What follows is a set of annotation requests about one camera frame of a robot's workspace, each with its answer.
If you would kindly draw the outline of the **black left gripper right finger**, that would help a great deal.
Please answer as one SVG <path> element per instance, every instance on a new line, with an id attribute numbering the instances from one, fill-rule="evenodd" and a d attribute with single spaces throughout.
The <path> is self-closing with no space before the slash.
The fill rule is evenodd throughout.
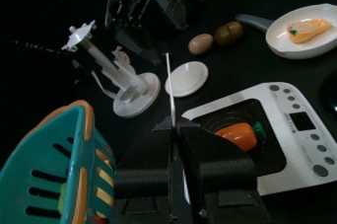
<path id="1" fill-rule="evenodd" d="M 193 224 L 272 224 L 251 156 L 187 118 L 176 123 Z"/>

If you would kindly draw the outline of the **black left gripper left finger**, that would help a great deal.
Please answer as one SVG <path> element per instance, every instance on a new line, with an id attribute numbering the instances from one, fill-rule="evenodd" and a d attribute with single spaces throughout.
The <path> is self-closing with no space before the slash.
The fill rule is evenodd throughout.
<path id="1" fill-rule="evenodd" d="M 123 155 L 116 170 L 115 224 L 169 224 L 171 118 Z"/>

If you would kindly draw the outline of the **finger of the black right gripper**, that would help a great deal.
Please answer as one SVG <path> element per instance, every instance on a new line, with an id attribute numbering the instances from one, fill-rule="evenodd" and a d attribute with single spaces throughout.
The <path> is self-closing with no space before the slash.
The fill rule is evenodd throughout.
<path id="1" fill-rule="evenodd" d="M 131 50 L 153 65 L 161 64 L 163 61 L 157 51 L 153 48 L 148 48 L 127 30 L 119 30 L 115 38 L 128 50 Z"/>

